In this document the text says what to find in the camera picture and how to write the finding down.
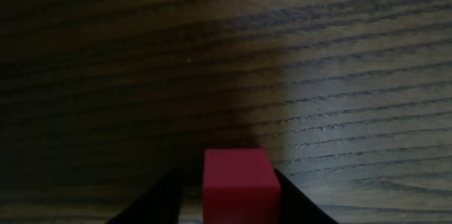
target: cube top face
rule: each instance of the cube top face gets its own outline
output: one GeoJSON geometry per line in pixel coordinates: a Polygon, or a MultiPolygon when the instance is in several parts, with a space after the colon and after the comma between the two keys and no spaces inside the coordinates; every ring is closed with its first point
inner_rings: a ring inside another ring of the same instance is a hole
{"type": "Polygon", "coordinates": [[[279,188],[264,149],[206,150],[203,186],[207,188],[279,188]]]}

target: red block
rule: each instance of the red block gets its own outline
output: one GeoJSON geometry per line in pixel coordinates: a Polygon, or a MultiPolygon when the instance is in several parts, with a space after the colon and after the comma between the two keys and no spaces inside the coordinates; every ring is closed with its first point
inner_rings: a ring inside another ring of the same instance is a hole
{"type": "Polygon", "coordinates": [[[277,224],[280,191],[263,149],[206,150],[205,224],[277,224]]]}

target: black object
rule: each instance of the black object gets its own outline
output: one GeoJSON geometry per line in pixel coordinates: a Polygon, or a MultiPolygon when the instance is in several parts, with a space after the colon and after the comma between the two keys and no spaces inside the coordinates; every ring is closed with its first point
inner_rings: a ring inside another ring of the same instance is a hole
{"type": "MultiPolygon", "coordinates": [[[[275,172],[281,184],[280,224],[338,224],[279,170],[275,172]]],[[[182,201],[182,180],[182,171],[169,172],[144,196],[106,224],[177,224],[182,201]]]]}

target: cube front face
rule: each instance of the cube front face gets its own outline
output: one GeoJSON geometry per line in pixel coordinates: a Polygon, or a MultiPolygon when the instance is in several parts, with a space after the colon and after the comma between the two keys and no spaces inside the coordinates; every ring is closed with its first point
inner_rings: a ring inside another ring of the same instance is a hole
{"type": "Polygon", "coordinates": [[[205,154],[205,224],[276,224],[280,185],[263,149],[208,150],[205,154]]]}

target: tabletop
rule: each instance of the tabletop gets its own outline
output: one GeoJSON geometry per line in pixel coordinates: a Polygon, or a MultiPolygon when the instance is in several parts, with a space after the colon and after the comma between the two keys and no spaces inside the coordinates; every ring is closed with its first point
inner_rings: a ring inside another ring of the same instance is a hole
{"type": "Polygon", "coordinates": [[[0,0],[0,223],[264,147],[340,223],[452,223],[452,0],[0,0]]]}

